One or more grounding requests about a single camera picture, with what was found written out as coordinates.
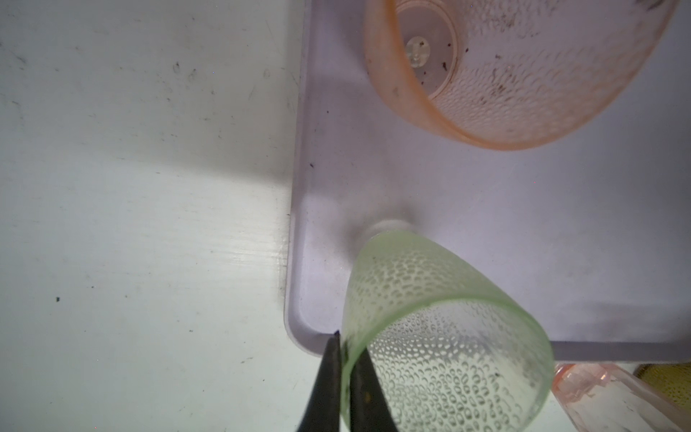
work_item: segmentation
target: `tray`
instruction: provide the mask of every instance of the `tray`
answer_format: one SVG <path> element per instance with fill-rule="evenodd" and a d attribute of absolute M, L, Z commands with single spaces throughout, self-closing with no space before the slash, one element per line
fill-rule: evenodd
<path fill-rule="evenodd" d="M 306 5 L 285 326 L 321 354 L 373 225 L 484 273 L 560 361 L 691 358 L 691 3 L 591 122 L 499 152 L 398 118 L 363 65 L 363 0 Z"/>

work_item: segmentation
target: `textured cup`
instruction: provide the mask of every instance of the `textured cup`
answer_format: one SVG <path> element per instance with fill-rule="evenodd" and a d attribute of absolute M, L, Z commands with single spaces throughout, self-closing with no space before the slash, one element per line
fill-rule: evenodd
<path fill-rule="evenodd" d="M 677 4 L 366 0 L 366 66 L 382 100 L 410 123 L 481 147 L 526 149 L 614 100 Z M 424 43 L 424 64 L 409 60 L 411 41 Z"/>
<path fill-rule="evenodd" d="M 368 348 L 400 432 L 521 431 L 553 375 L 540 325 L 468 263 L 406 231 L 376 235 L 348 282 L 341 412 Z"/>

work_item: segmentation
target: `green cup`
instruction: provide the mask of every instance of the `green cup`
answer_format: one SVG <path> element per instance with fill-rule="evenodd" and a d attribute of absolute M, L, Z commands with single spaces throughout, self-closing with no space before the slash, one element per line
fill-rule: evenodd
<path fill-rule="evenodd" d="M 554 358 L 537 321 L 458 256 L 407 231 L 358 254 L 341 331 L 341 413 L 367 347 L 400 432 L 518 432 L 540 412 Z"/>

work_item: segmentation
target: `translucent green cup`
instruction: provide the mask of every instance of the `translucent green cup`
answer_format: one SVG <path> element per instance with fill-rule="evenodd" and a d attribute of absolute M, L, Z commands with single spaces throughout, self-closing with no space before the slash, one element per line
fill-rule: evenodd
<path fill-rule="evenodd" d="M 545 402 L 552 349 L 540 324 L 452 252 L 407 231 L 376 235 L 348 282 L 341 413 L 367 347 L 400 432 L 518 432 Z"/>

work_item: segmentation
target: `white table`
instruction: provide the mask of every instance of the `white table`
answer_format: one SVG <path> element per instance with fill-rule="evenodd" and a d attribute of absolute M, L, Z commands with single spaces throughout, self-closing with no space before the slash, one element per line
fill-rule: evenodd
<path fill-rule="evenodd" d="M 0 4 L 0 430 L 294 430 L 302 13 Z M 568 424 L 552 398 L 530 430 Z"/>

